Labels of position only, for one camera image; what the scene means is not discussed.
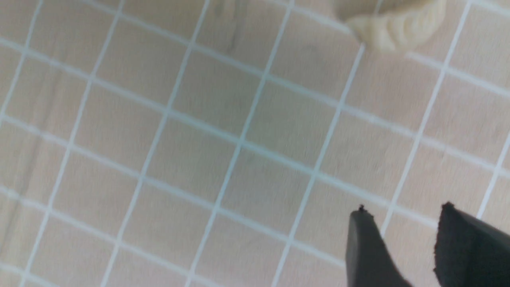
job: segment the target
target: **dough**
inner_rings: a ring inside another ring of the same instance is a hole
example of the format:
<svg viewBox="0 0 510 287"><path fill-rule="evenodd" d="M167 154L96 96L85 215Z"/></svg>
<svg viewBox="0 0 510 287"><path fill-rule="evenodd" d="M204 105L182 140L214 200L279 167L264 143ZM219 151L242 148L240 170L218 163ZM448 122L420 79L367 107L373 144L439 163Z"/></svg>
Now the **dough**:
<svg viewBox="0 0 510 287"><path fill-rule="evenodd" d="M359 15L346 24L371 50L407 52L427 42L445 18L446 0L418 0L382 15Z"/></svg>

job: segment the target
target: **beige surface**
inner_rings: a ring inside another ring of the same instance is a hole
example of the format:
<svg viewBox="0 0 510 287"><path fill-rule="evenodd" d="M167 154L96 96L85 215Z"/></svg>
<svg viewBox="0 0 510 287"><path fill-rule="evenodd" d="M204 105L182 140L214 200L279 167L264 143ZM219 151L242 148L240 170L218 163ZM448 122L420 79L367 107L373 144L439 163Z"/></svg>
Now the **beige surface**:
<svg viewBox="0 0 510 287"><path fill-rule="evenodd" d="M0 3L2 287L346 286L362 203L436 287L442 203L510 232L509 11L403 58L335 21L403 0L95 1Z"/></svg>

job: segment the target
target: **grid square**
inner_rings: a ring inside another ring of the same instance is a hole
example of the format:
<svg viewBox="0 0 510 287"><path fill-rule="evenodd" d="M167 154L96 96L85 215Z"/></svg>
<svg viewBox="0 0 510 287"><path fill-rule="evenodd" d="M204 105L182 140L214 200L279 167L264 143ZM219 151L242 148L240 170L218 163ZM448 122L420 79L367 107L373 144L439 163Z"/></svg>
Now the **grid square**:
<svg viewBox="0 0 510 287"><path fill-rule="evenodd" d="M189 268L210 211L145 185L127 224L124 241Z"/></svg>
<svg viewBox="0 0 510 287"><path fill-rule="evenodd" d="M357 210L360 204L363 204L374 215L378 226L383 223L386 216L385 208L333 186L316 182L295 238L332 254L338 259L345 258L349 215Z"/></svg>
<svg viewBox="0 0 510 287"><path fill-rule="evenodd" d="M447 76L425 134L496 163L510 132L510 100Z"/></svg>
<svg viewBox="0 0 510 287"><path fill-rule="evenodd" d="M200 283L197 283L197 282L191 282L190 284L190 287L206 287L205 285L202 285Z"/></svg>
<svg viewBox="0 0 510 287"><path fill-rule="evenodd" d="M190 39L204 0L126 0L124 13Z"/></svg>
<svg viewBox="0 0 510 287"><path fill-rule="evenodd" d="M141 170L161 115L93 86L76 135L77 145Z"/></svg>
<svg viewBox="0 0 510 287"><path fill-rule="evenodd" d="M502 8L506 9L510 8L510 4L508 3L507 0L488 0L488 2L496 4Z"/></svg>
<svg viewBox="0 0 510 287"><path fill-rule="evenodd" d="M476 215L491 176L475 164L420 146L398 203L434 219L447 201Z"/></svg>
<svg viewBox="0 0 510 287"><path fill-rule="evenodd" d="M510 88L510 19L473 6L458 39L451 66Z"/></svg>
<svg viewBox="0 0 510 287"><path fill-rule="evenodd" d="M192 52L173 108L240 135L259 82L253 75Z"/></svg>
<svg viewBox="0 0 510 287"><path fill-rule="evenodd" d="M317 160L335 109L266 83L247 140L307 165Z"/></svg>
<svg viewBox="0 0 510 287"><path fill-rule="evenodd" d="M289 233L310 177L249 151L241 151L222 206Z"/></svg>
<svg viewBox="0 0 510 287"><path fill-rule="evenodd" d="M50 218L31 272L62 287L99 286L112 252L113 245Z"/></svg>
<svg viewBox="0 0 510 287"><path fill-rule="evenodd" d="M71 153L53 207L117 236L137 180Z"/></svg>
<svg viewBox="0 0 510 287"><path fill-rule="evenodd" d="M271 73L340 99L358 50L354 37L293 12Z"/></svg>
<svg viewBox="0 0 510 287"><path fill-rule="evenodd" d="M27 280L25 281L25 287L43 287L43 286L41 286L41 285L39 285L39 284L37 284L37 283L34 283L34 282L30 282L30 280L29 280L29 279L27 279Z"/></svg>
<svg viewBox="0 0 510 287"><path fill-rule="evenodd" d="M394 214L385 234L391 257L415 287L439 287L434 269L436 231L428 226Z"/></svg>
<svg viewBox="0 0 510 287"><path fill-rule="evenodd" d="M196 274L225 287L270 286L284 243L217 216Z"/></svg>
<svg viewBox="0 0 510 287"><path fill-rule="evenodd" d="M0 194L0 261L24 269L44 214Z"/></svg>
<svg viewBox="0 0 510 287"><path fill-rule="evenodd" d="M20 53L17 51L0 46L0 107L4 104L5 97L11 87L11 82L16 73L16 67L18 66L20 56Z"/></svg>
<svg viewBox="0 0 510 287"><path fill-rule="evenodd" d="M0 282L2 287L18 287L21 277L18 274L0 270Z"/></svg>
<svg viewBox="0 0 510 287"><path fill-rule="evenodd" d="M18 44L25 44L37 4L37 0L2 0L0 2L0 37Z"/></svg>
<svg viewBox="0 0 510 287"><path fill-rule="evenodd" d="M482 220L505 233L510 233L510 216L508 214L508 207L510 206L509 190L510 179L504 177L498 178L482 216Z"/></svg>
<svg viewBox="0 0 510 287"><path fill-rule="evenodd" d="M86 86L83 79L27 59L6 114L69 139Z"/></svg>
<svg viewBox="0 0 510 287"><path fill-rule="evenodd" d="M184 286L186 278L125 250L119 250L107 287Z"/></svg>
<svg viewBox="0 0 510 287"><path fill-rule="evenodd" d="M78 1L45 0L30 46L90 73L106 40L113 16Z"/></svg>
<svg viewBox="0 0 510 287"><path fill-rule="evenodd" d="M322 259L291 248L278 283L279 287L346 287L345 270Z"/></svg>
<svg viewBox="0 0 510 287"><path fill-rule="evenodd" d="M101 3L101 4L108 5L108 6L112 6L114 8L117 8L117 6L119 6L119 2L120 2L120 0L94 0L94 1Z"/></svg>
<svg viewBox="0 0 510 287"><path fill-rule="evenodd" d="M170 119L147 175L214 202L235 146Z"/></svg>
<svg viewBox="0 0 510 287"><path fill-rule="evenodd" d="M345 113L331 139L321 170L391 200L413 140Z"/></svg>
<svg viewBox="0 0 510 287"><path fill-rule="evenodd" d="M340 18L345 21L360 14L372 14L377 0L296 0L296 5L334 20Z"/></svg>
<svg viewBox="0 0 510 287"><path fill-rule="evenodd" d="M439 71L401 56L365 53L346 103L418 130Z"/></svg>
<svg viewBox="0 0 510 287"><path fill-rule="evenodd" d="M65 148L2 123L0 127L0 184L25 198L47 204Z"/></svg>
<svg viewBox="0 0 510 287"><path fill-rule="evenodd" d="M181 43L120 20L97 75L166 105L185 51Z"/></svg>
<svg viewBox="0 0 510 287"><path fill-rule="evenodd" d="M506 153L506 159L503 162L503 168L510 170L510 153L509 152Z"/></svg>
<svg viewBox="0 0 510 287"><path fill-rule="evenodd" d="M197 43L264 69L284 14L267 1L212 0Z"/></svg>

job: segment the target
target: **black plastic piece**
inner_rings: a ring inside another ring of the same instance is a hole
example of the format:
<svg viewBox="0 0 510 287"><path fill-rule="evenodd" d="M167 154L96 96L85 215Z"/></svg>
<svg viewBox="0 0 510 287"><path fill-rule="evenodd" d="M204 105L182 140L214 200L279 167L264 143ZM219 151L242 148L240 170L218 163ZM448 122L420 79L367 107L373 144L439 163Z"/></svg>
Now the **black plastic piece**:
<svg viewBox="0 0 510 287"><path fill-rule="evenodd" d="M349 218L348 287L410 287L386 249L373 216L361 205Z"/></svg>

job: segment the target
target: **black object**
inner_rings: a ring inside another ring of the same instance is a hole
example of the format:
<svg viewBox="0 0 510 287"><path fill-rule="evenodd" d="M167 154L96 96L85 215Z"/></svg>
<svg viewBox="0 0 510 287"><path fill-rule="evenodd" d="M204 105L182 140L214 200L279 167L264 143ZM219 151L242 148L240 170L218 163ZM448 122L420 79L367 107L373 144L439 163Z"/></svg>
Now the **black object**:
<svg viewBox="0 0 510 287"><path fill-rule="evenodd" d="M510 236L443 205L434 272L442 287L509 287Z"/></svg>
<svg viewBox="0 0 510 287"><path fill-rule="evenodd" d="M510 236L443 205L434 272L442 287L510 287ZM348 287L411 287L400 274L363 205L349 218Z"/></svg>
<svg viewBox="0 0 510 287"><path fill-rule="evenodd" d="M345 254L348 287L410 287L386 249L374 217L363 205L349 218Z"/></svg>

